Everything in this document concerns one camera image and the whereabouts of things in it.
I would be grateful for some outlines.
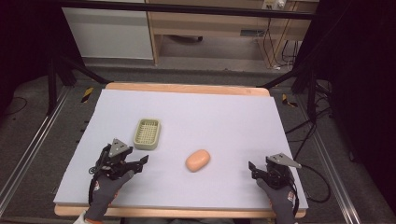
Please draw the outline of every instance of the orange soap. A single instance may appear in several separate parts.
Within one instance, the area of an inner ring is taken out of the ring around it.
[[[196,172],[207,165],[209,160],[209,153],[204,149],[199,149],[186,159],[186,166],[191,172]]]

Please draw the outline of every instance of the person's left hand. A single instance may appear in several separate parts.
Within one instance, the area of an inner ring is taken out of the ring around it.
[[[111,180],[106,175],[100,175],[93,189],[91,206],[85,214],[88,221],[102,221],[108,205],[113,202],[119,189],[134,176],[134,171],[128,171],[122,178]]]

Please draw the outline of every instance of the soap dish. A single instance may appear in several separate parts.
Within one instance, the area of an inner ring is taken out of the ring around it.
[[[152,150],[158,145],[161,123],[158,119],[141,119],[134,133],[134,147]]]

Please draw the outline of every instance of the gloved hand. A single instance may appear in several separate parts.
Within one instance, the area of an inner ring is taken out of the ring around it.
[[[102,221],[108,205],[113,202],[119,189],[134,176],[134,171],[128,171],[122,178],[111,180],[106,175],[100,175],[93,189],[91,206],[85,214],[89,221]]]
[[[295,223],[293,214],[293,199],[295,195],[293,189],[290,186],[285,186],[282,189],[272,189],[261,178],[258,178],[256,183],[271,200],[272,209],[276,213],[276,223]]]

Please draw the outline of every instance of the white paper sheet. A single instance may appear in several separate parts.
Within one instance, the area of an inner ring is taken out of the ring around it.
[[[161,121],[154,150],[134,148],[127,161],[149,155],[143,172],[121,189],[115,206],[162,208],[268,209],[264,191],[248,169],[265,170],[265,157],[292,158],[272,97],[150,91],[103,90],[92,119],[64,174],[54,202],[86,204],[92,179],[88,170],[113,138],[133,146],[142,118]],[[185,160],[206,149],[211,160],[196,173]],[[307,208],[294,168],[300,208]]]

